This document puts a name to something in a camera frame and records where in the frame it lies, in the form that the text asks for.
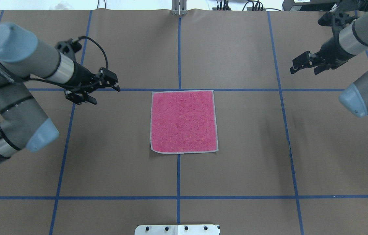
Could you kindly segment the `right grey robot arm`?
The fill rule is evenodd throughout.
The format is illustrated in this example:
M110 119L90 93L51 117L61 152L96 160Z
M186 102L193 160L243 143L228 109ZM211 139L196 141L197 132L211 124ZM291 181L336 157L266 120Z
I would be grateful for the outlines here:
M325 12L317 22L330 27L332 37L318 52L306 51L294 58L291 74L312 68L318 75L335 70L360 54L368 61L368 11L360 16L338 10ZM368 117L368 70L345 88L338 100L354 116Z

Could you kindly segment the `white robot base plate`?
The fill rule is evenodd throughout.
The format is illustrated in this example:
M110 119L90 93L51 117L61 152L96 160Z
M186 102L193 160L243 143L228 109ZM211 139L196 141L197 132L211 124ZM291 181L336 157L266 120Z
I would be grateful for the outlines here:
M140 225L135 235L220 235L219 225L184 224L184 225Z

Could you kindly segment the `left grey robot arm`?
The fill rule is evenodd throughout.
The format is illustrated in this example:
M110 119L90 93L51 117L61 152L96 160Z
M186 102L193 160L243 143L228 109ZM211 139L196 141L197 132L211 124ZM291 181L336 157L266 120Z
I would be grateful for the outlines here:
M74 104L96 104L90 94L97 89L120 91L117 75L105 67L92 73L76 61L80 41L88 36L58 42L55 46L14 23L0 24L0 164L23 149L36 152L59 136L53 121L29 89L28 81L63 88Z

